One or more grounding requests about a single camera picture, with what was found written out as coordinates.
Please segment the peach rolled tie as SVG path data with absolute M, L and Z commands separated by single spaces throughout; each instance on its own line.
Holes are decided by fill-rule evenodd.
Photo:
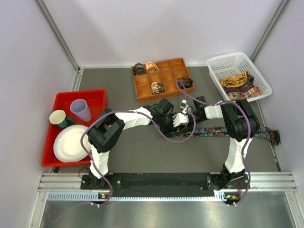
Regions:
M 145 68 L 146 68 L 147 73 L 155 73 L 155 72 L 160 71 L 156 62 L 146 63 Z

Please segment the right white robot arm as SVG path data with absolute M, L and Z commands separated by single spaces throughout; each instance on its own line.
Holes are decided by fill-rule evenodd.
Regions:
M 230 137 L 228 157 L 223 164 L 220 175 L 209 175 L 209 185 L 215 190 L 233 188 L 249 171 L 246 164 L 248 147 L 260 127 L 259 120 L 246 99 L 223 101 L 216 104 L 206 103 L 204 96 L 193 99 L 195 110 L 192 114 L 195 120 L 185 127 L 192 132 L 194 124 L 209 119 L 223 119 Z

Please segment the dark green mug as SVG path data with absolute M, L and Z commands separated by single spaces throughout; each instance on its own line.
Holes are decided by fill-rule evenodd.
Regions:
M 65 128 L 69 127 L 69 126 L 72 126 L 74 123 L 75 123 L 75 119 L 74 118 L 66 116 L 64 118 L 63 117 L 59 118 L 56 126 L 59 129 L 65 129 Z

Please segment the gold folded tie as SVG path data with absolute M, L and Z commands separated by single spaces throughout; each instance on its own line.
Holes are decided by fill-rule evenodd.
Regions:
M 235 88 L 244 85 L 247 82 L 247 78 L 248 72 L 244 71 L 242 74 L 223 77 L 219 80 L 219 82 L 225 88 Z

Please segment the white paper plate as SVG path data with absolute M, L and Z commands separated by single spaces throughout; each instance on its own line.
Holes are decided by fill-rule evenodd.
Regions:
M 72 125 L 62 130 L 56 137 L 53 145 L 55 157 L 61 162 L 78 162 L 88 154 L 83 149 L 80 140 L 88 127 Z

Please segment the orange compartment tray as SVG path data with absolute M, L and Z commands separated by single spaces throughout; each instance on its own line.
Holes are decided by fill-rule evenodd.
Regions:
M 147 73 L 135 76 L 132 66 L 133 81 L 138 102 L 148 102 L 156 99 L 162 99 L 171 96 L 182 95 L 177 79 L 183 76 L 191 78 L 183 58 L 174 58 L 162 61 L 156 61 L 159 72 Z M 164 93 L 152 94 L 152 82 L 161 82 L 165 88 Z M 194 82 L 191 88 L 185 89 L 187 93 L 194 92 Z

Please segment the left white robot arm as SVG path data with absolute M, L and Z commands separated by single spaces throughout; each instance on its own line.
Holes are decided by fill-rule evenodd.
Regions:
M 163 98 L 153 105 L 145 105 L 135 110 L 113 111 L 104 109 L 96 121 L 81 136 L 81 144 L 87 136 L 93 150 L 89 155 L 91 165 L 89 177 L 93 185 L 103 188 L 107 185 L 109 151 L 116 145 L 124 130 L 137 126 L 154 125 L 160 132 L 170 137 L 178 130 L 174 105 Z

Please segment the dark floral necktie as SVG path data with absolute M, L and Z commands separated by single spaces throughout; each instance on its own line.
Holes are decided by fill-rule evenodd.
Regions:
M 173 133 L 171 137 L 189 137 L 191 131 L 184 133 Z M 214 128 L 196 128 L 192 137 L 224 137 L 228 136 L 226 127 L 214 127 Z M 268 140 L 271 145 L 279 145 L 281 143 L 280 132 L 278 130 L 271 130 L 269 127 L 261 127 L 256 133 L 255 137 Z

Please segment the floral black rolled tie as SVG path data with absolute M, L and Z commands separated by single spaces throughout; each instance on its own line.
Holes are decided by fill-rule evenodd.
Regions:
M 157 82 L 157 81 L 152 82 L 152 84 L 151 84 L 151 91 L 152 91 L 153 95 L 164 93 L 165 92 L 165 88 L 163 86 L 163 83 Z

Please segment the dark brown rolled tie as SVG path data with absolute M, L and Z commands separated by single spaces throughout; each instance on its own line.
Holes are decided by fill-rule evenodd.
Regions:
M 181 89 L 191 88 L 193 86 L 192 79 L 187 76 L 178 78 L 177 83 L 178 83 L 179 88 L 181 88 Z

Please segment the lilac plastic cup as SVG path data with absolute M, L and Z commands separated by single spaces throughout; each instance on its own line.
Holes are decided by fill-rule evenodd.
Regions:
M 89 122 L 92 119 L 91 111 L 84 99 L 74 100 L 70 105 L 70 111 L 84 122 Z

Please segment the white plastic basket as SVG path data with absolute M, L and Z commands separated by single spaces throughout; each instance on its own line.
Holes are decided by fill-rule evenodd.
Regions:
M 229 100 L 230 97 L 224 91 L 219 80 L 223 77 L 236 76 L 244 71 L 248 71 L 249 74 L 253 76 L 253 85 L 261 92 L 259 96 L 249 97 L 247 99 L 249 102 L 265 98 L 272 94 L 270 85 L 245 53 L 236 52 L 210 58 L 207 60 L 207 66 L 209 68 L 209 75 L 224 100 Z

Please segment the cream floral folded tie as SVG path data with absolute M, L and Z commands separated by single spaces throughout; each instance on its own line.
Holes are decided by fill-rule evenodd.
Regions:
M 230 92 L 227 94 L 228 98 L 233 101 L 238 99 L 250 99 L 261 95 L 262 92 L 257 86 L 247 90 L 246 92 Z

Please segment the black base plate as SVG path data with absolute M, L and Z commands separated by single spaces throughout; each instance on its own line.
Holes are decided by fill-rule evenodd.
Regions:
M 146 196 L 146 197 L 174 197 L 174 196 L 211 196 L 215 189 L 209 185 L 209 175 L 218 173 L 112 173 L 104 179 L 92 182 L 88 175 L 81 180 L 82 190 L 109 190 L 109 184 L 114 190 L 113 196 Z M 245 189 L 248 177 L 239 181 L 235 186 L 221 190 L 237 190 L 238 184 Z

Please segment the dark maroon folded tie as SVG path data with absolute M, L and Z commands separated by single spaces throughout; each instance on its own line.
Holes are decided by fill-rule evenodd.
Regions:
M 230 92 L 246 92 L 247 90 L 254 87 L 253 82 L 254 82 L 254 77 L 248 73 L 247 82 L 244 85 L 235 88 L 225 88 L 223 86 L 222 87 L 227 94 Z

